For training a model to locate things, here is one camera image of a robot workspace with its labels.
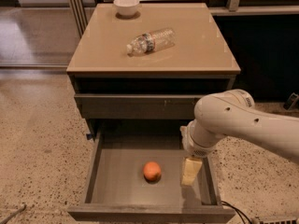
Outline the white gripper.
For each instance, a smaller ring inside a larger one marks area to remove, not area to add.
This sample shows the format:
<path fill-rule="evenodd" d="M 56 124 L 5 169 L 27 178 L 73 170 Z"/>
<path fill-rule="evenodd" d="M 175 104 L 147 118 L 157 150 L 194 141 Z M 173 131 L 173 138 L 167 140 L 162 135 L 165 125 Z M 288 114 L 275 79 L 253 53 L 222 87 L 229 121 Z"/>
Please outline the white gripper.
<path fill-rule="evenodd" d="M 191 121 L 187 126 L 181 126 L 180 133 L 183 148 L 194 156 L 185 158 L 182 163 L 181 184 L 191 186 L 203 165 L 200 158 L 206 157 L 214 150 L 215 135 L 196 120 Z"/>

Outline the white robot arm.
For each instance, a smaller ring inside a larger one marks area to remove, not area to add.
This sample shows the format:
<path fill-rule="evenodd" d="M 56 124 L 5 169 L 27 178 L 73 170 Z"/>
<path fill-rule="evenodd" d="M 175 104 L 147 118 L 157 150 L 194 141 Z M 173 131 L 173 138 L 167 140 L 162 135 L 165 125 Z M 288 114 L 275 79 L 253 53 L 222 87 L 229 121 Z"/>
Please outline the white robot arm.
<path fill-rule="evenodd" d="M 203 158 L 227 136 L 241 138 L 299 163 L 299 118 L 258 111 L 252 96 L 243 90 L 202 97 L 194 107 L 194 120 L 182 126 L 180 132 L 183 147 L 190 154 L 182 164 L 183 186 L 193 184 Z"/>

